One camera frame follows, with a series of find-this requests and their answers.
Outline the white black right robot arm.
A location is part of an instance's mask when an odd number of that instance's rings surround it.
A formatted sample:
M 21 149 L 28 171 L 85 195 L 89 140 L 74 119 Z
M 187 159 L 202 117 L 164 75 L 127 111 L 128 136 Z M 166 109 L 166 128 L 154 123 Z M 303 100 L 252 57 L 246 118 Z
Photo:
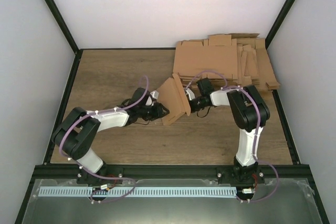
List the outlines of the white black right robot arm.
M 184 88 L 192 113 L 205 108 L 229 106 L 234 122 L 239 128 L 238 151 L 234 157 L 233 178 L 244 184 L 256 176 L 257 148 L 270 110 L 254 85 L 230 86 L 215 90 L 209 78 L 197 81 L 200 96 Z

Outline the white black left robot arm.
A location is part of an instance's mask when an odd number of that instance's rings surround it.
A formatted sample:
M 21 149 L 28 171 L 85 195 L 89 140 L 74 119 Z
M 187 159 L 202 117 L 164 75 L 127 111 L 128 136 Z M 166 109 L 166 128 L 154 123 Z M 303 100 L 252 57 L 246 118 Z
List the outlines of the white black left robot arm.
M 138 119 L 146 122 L 161 119 L 170 113 L 158 101 L 157 91 L 137 88 L 131 98 L 106 111 L 86 111 L 81 107 L 71 110 L 53 132 L 51 140 L 68 158 L 85 169 L 81 176 L 88 175 L 95 184 L 107 178 L 106 163 L 91 148 L 96 134 L 114 127 L 126 127 Z

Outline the cardboard box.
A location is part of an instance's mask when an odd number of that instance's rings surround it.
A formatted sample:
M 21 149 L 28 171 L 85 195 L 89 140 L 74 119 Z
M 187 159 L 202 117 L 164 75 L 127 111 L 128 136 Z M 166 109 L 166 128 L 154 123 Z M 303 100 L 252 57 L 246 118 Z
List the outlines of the cardboard box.
M 176 122 L 183 115 L 190 116 L 191 107 L 184 91 L 181 80 L 177 74 L 172 74 L 157 89 L 158 101 L 169 110 L 169 114 L 162 118 L 164 126 Z

